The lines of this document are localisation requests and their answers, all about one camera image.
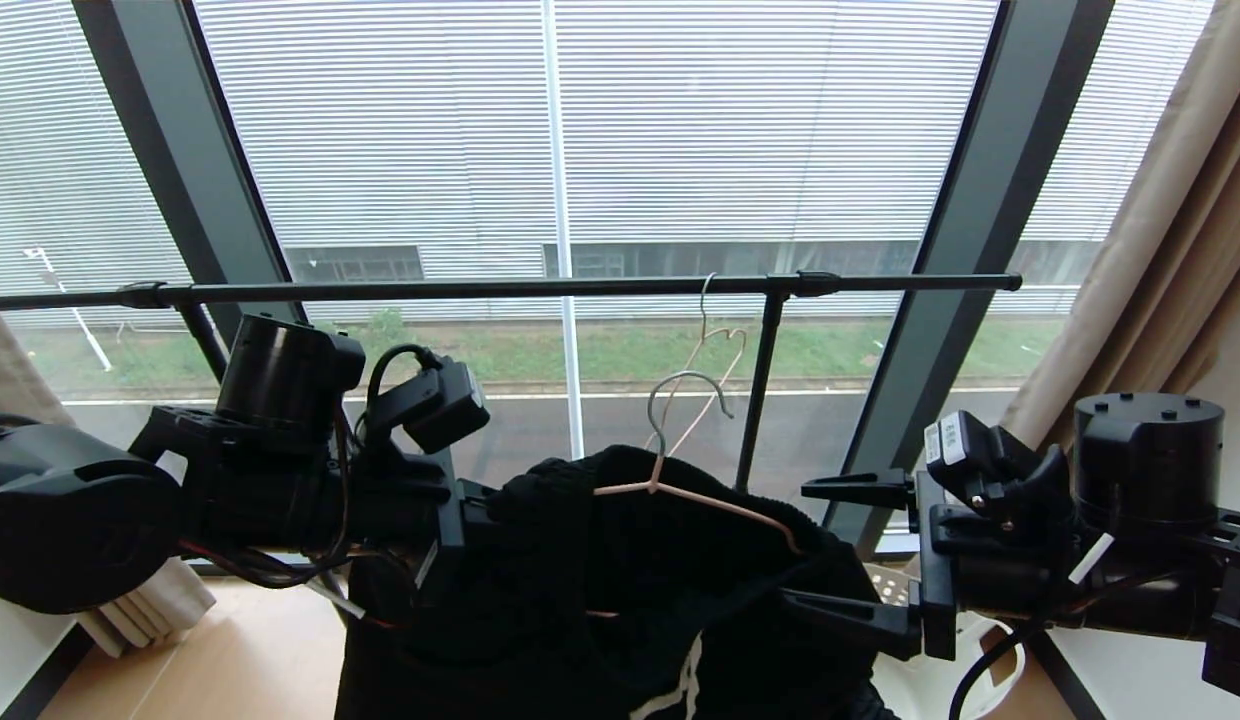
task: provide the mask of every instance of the road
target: road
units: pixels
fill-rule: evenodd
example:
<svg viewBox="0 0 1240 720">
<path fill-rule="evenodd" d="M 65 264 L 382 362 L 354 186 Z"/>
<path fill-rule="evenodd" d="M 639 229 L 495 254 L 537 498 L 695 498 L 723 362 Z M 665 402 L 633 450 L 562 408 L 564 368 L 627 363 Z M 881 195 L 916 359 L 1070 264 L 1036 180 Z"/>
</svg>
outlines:
<svg viewBox="0 0 1240 720">
<path fill-rule="evenodd" d="M 982 420 L 996 421 L 1013 395 L 1008 389 L 955 392 L 945 404 L 945 413 L 966 409 Z M 666 425 L 671 442 L 704 400 L 687 397 L 675 403 Z M 717 410 L 708 413 L 676 456 L 727 483 L 733 482 L 746 403 L 744 397 L 732 398 L 734 420 Z M 799 486 L 805 480 L 838 473 L 863 404 L 864 395 L 857 392 L 768 395 L 749 480 L 751 492 L 794 502 L 813 516 L 825 512 L 823 502 L 804 502 Z M 67 402 L 66 405 L 82 429 L 120 447 L 130 445 L 149 415 L 149 405 L 143 402 Z M 351 416 L 363 410 L 360 402 L 350 402 L 347 406 Z M 460 477 L 496 487 L 546 457 L 570 454 L 565 400 L 560 397 L 492 397 L 489 409 L 491 423 L 451 447 Z M 616 442 L 640 445 L 651 434 L 646 397 L 585 397 L 583 411 L 585 452 Z M 404 447 L 410 446 L 404 437 L 399 441 Z"/>
</svg>

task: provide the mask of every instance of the lamp post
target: lamp post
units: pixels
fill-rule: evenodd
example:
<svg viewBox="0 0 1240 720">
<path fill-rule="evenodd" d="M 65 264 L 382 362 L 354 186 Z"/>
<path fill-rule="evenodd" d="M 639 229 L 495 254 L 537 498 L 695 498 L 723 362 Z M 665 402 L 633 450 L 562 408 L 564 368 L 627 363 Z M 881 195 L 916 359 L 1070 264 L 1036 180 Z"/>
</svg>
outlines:
<svg viewBox="0 0 1240 720">
<path fill-rule="evenodd" d="M 47 268 L 43 274 L 43 280 L 47 281 L 50 286 L 55 286 L 56 290 L 61 292 L 68 292 L 67 288 L 64 288 L 64 284 L 61 281 L 60 275 L 56 274 L 56 268 L 52 265 L 52 259 L 47 257 L 46 250 L 41 249 L 41 247 L 26 247 L 26 249 L 21 252 L 24 252 L 25 258 L 29 258 L 30 260 L 43 261 L 43 266 Z M 95 352 L 95 357 L 100 361 L 100 366 L 104 366 L 104 372 L 108 373 L 112 371 L 113 363 L 109 363 L 109 357 L 104 354 L 104 348 L 100 347 L 100 342 L 95 340 L 95 336 L 91 333 L 91 328 L 86 327 L 86 320 L 82 318 L 82 314 L 77 311 L 77 307 L 69 307 L 68 311 L 73 314 L 73 318 L 77 320 L 77 327 L 82 328 L 82 333 L 86 335 L 86 342 L 88 342 L 91 349 Z"/>
</svg>

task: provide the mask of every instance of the black metal rod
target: black metal rod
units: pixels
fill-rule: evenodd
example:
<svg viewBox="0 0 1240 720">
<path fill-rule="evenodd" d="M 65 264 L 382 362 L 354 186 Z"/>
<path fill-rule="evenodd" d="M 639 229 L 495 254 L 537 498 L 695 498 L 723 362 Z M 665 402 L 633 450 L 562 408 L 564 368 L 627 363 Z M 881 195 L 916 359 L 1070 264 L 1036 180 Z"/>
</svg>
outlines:
<svg viewBox="0 0 1240 720">
<path fill-rule="evenodd" d="M 312 302 L 358 300 L 464 300 L 487 297 L 562 297 L 615 295 L 699 295 L 703 278 L 548 278 L 500 281 L 423 283 L 277 283 L 191 284 L 140 283 L 109 292 L 45 292 L 0 297 L 0 310 L 45 307 L 175 307 L 215 302 Z M 971 275 L 835 275 L 804 271 L 753 278 L 713 278 L 711 295 L 817 297 L 831 292 L 1007 290 L 1021 288 L 1018 274 Z"/>
<path fill-rule="evenodd" d="M 763 332 L 758 337 L 758 359 L 753 366 L 753 388 L 749 389 L 749 410 L 744 414 L 744 439 L 740 441 L 740 466 L 735 468 L 735 492 L 749 492 L 749 468 L 753 451 L 758 446 L 758 429 L 763 426 L 763 400 L 768 395 L 768 377 L 771 377 L 771 357 L 776 352 L 776 333 L 784 316 L 785 292 L 770 292 L 763 306 Z"/>
<path fill-rule="evenodd" d="M 203 351 L 203 357 L 207 359 L 210 368 L 212 368 L 216 382 L 223 382 L 224 371 L 228 369 L 228 361 L 221 349 L 219 338 L 216 337 L 216 328 L 207 320 L 203 307 L 200 305 L 180 305 L 176 310 L 180 311 L 181 318 L 185 318 L 188 333 L 198 342 L 198 349 Z"/>
</svg>

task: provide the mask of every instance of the white wall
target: white wall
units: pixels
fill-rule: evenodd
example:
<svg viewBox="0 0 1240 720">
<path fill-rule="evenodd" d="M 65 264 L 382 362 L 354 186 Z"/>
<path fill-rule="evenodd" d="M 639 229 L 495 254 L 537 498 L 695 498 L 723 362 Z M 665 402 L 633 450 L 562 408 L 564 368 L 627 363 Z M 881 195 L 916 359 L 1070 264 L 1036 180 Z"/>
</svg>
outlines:
<svg viewBox="0 0 1240 720">
<path fill-rule="evenodd" d="M 1240 314 L 1192 395 L 1224 406 L 1220 506 L 1240 511 Z M 1202 682 L 1199 643 L 1099 630 L 1052 630 L 1052 639 L 1109 720 L 1240 719 L 1240 698 Z"/>
<path fill-rule="evenodd" d="M 38 615 L 0 600 L 0 715 L 72 625 L 72 615 Z"/>
</svg>

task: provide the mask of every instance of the wooden floor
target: wooden floor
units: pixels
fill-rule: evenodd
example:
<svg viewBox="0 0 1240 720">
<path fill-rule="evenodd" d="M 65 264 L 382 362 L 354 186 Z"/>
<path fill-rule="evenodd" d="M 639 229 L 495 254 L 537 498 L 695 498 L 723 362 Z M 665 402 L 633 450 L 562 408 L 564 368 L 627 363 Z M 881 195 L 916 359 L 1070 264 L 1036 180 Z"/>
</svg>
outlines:
<svg viewBox="0 0 1240 720">
<path fill-rule="evenodd" d="M 343 651 L 331 604 L 304 587 L 267 591 L 208 579 L 218 602 L 182 637 L 120 661 L 98 648 L 77 667 L 43 720 L 329 719 Z M 944 718 L 945 708 L 936 708 Z M 1030 663 L 993 720 L 1068 719 Z"/>
</svg>

